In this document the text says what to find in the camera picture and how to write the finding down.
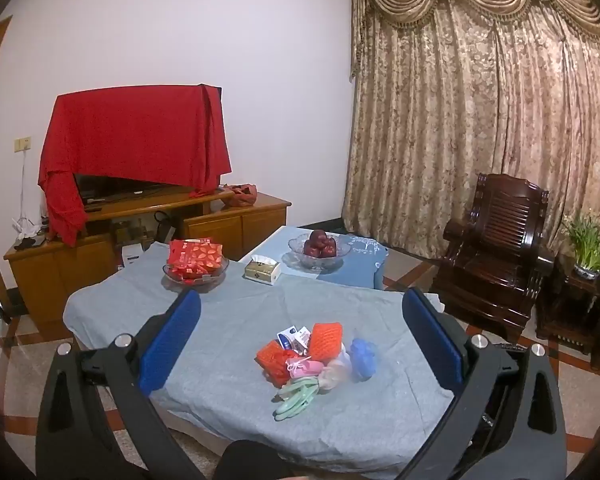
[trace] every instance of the cabinet door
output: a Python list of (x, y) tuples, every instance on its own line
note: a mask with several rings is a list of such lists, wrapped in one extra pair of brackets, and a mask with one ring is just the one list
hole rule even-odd
[(24, 304), (36, 325), (62, 319), (69, 294), (52, 253), (10, 262)]
[(239, 216), (200, 223), (188, 223), (185, 220), (184, 225), (187, 238), (211, 238), (214, 243), (222, 244), (222, 254), (234, 262), (245, 254), (242, 249), (242, 223)]
[(64, 287), (69, 295), (85, 286), (95, 285), (116, 272), (116, 257), (111, 240), (87, 241), (74, 248), (54, 253)]
[(244, 254), (254, 250), (269, 235), (273, 234), (277, 228), (285, 224), (286, 208), (244, 215), (242, 217)]

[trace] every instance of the red snack bag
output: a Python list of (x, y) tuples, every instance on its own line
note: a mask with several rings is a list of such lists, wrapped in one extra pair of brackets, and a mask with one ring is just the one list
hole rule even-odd
[(286, 369), (286, 360), (298, 357), (293, 350), (283, 349), (277, 341), (270, 341), (265, 347), (258, 350), (256, 361), (269, 375), (271, 382), (277, 388), (282, 388), (291, 378)]
[(196, 244), (192, 248), (198, 264), (208, 267), (209, 269), (219, 269), (222, 265), (222, 245), (202, 243)]
[(167, 264), (184, 280), (195, 280), (222, 266), (222, 245), (205, 241), (172, 240)]

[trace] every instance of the red cloth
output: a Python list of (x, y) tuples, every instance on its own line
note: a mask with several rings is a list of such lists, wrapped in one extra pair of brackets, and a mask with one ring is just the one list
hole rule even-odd
[(51, 234), (73, 246), (87, 215), (74, 173), (212, 192), (231, 171), (219, 89), (128, 86), (58, 96), (38, 185)]

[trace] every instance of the wall outlet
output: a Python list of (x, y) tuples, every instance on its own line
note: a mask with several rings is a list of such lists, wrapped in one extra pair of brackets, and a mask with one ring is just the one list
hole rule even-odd
[(31, 137), (22, 137), (13, 142), (13, 152), (23, 152), (31, 149)]

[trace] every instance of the tv stand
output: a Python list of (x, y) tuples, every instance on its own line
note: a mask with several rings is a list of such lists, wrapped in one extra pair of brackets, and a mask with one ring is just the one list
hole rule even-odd
[(59, 239), (21, 251), (12, 246), (4, 259), (38, 329), (62, 320), (66, 300), (76, 290), (117, 271), (112, 234), (116, 219), (168, 211), (176, 222), (176, 238), (210, 237), (222, 244), (227, 258), (237, 261), (286, 224), (286, 208), (291, 205), (259, 193), (253, 206), (228, 207), (220, 199), (231, 196), (230, 191), (195, 198), (189, 193), (183, 187), (161, 188), (145, 196), (101, 203), (99, 210), (87, 212), (75, 247)]

